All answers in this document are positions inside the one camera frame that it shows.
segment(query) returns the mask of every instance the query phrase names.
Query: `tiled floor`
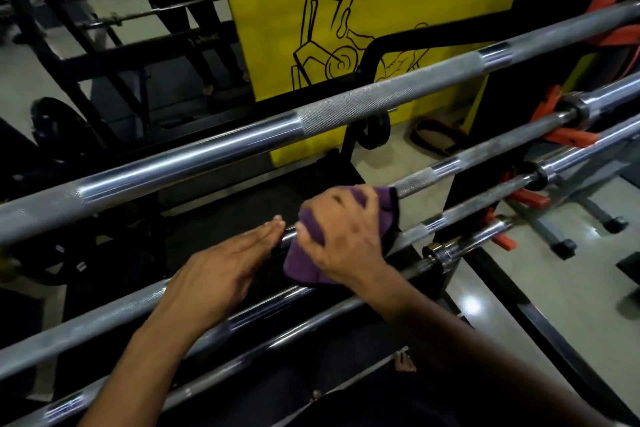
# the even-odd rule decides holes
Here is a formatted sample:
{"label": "tiled floor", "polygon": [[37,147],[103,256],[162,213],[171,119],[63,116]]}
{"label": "tiled floor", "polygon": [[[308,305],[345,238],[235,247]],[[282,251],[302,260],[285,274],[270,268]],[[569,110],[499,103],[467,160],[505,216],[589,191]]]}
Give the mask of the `tiled floor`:
{"label": "tiled floor", "polygon": [[[146,0],[94,0],[92,4],[98,15],[127,14],[149,8]],[[228,5],[221,2],[217,6],[221,18],[229,19]],[[125,43],[166,34],[155,17],[127,22],[116,30]],[[81,52],[62,29],[50,31],[48,41],[64,57]],[[90,83],[83,83],[83,89],[89,94]],[[28,47],[0,46],[0,116],[29,135],[29,106],[42,96],[68,101]],[[406,124],[394,127],[389,142],[374,151],[356,149],[353,162],[367,182],[390,183],[434,162],[432,156],[408,142],[407,129]],[[403,200],[401,227],[409,227],[440,212],[450,185],[451,180],[445,180]],[[492,243],[486,245],[486,250],[596,372],[640,415],[640,396],[637,395],[640,307],[632,297],[635,284],[615,268],[617,261],[640,250],[640,190],[617,178],[598,191],[594,200],[612,214],[624,215],[630,226],[623,233],[610,235],[575,204],[565,204],[552,211],[552,219],[579,246],[576,256],[569,261],[559,260],[524,225],[509,232],[519,244],[514,252],[507,253]],[[564,382],[466,264],[460,265],[449,285],[449,293],[476,328]]]}

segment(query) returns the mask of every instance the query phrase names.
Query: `hand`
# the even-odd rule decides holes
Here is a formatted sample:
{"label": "hand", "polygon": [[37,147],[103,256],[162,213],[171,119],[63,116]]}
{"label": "hand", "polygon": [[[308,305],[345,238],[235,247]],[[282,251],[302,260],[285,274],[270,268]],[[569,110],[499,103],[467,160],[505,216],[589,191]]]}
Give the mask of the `hand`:
{"label": "hand", "polygon": [[387,268],[378,230],[378,195],[370,186],[358,187],[367,198],[364,208],[349,189],[339,187],[303,204],[322,229],[324,246],[313,241],[305,225],[296,223],[298,243],[316,266],[356,294]]}
{"label": "hand", "polygon": [[150,325],[184,332],[192,341],[220,323],[246,297],[255,270],[280,241],[281,216],[219,245],[195,253],[173,276]]}

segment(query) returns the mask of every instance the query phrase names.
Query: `yellow wall panel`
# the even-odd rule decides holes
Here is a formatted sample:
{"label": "yellow wall panel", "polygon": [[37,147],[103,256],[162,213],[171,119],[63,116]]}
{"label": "yellow wall panel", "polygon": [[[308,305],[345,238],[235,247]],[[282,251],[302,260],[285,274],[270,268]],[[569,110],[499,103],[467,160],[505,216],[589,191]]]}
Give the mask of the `yellow wall panel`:
{"label": "yellow wall panel", "polygon": [[[261,100],[353,71],[380,35],[508,9],[513,0],[229,0],[256,99]],[[376,80],[390,78],[469,50],[434,48],[389,54]],[[479,82],[403,105],[405,121],[464,95]],[[272,154],[282,164],[339,145],[344,130]]]}

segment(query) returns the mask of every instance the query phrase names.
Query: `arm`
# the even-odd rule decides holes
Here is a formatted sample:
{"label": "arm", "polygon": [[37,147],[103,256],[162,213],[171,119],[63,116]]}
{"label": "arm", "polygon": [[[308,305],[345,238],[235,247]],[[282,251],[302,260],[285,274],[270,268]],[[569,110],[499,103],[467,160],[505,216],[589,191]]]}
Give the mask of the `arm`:
{"label": "arm", "polygon": [[133,335],[80,427],[155,425],[180,361],[246,296],[255,269],[271,254],[284,226],[276,216],[193,255]]}
{"label": "arm", "polygon": [[362,187],[362,208],[334,188],[306,205],[323,230],[320,246],[298,223],[298,242],[324,273],[349,287],[391,324],[421,361],[442,373],[476,417],[519,424],[608,426],[580,397],[526,365],[421,294],[382,257],[378,197]]}

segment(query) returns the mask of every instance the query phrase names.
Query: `purple cloth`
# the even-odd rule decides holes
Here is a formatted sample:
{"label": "purple cloth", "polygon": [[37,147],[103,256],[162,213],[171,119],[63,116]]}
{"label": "purple cloth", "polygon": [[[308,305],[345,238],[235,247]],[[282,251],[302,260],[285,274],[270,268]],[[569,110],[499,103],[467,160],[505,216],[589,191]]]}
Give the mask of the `purple cloth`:
{"label": "purple cloth", "polygon": [[[362,194],[362,191],[356,187],[347,188],[353,193],[356,201],[364,207],[366,197]],[[393,235],[395,235],[397,229],[399,217],[397,193],[396,188],[393,187],[376,187],[374,189],[376,193],[378,193],[380,203],[380,236],[382,238],[383,251],[386,252],[393,243]],[[309,234],[316,243],[324,245],[322,229],[320,229],[310,209],[301,209],[298,213],[298,220],[307,227]],[[287,258],[284,260],[284,273],[296,282],[308,286],[314,284],[335,284],[333,280],[316,267],[307,253],[305,253],[298,244],[297,238],[293,240],[289,248],[289,253],[287,253]]]}

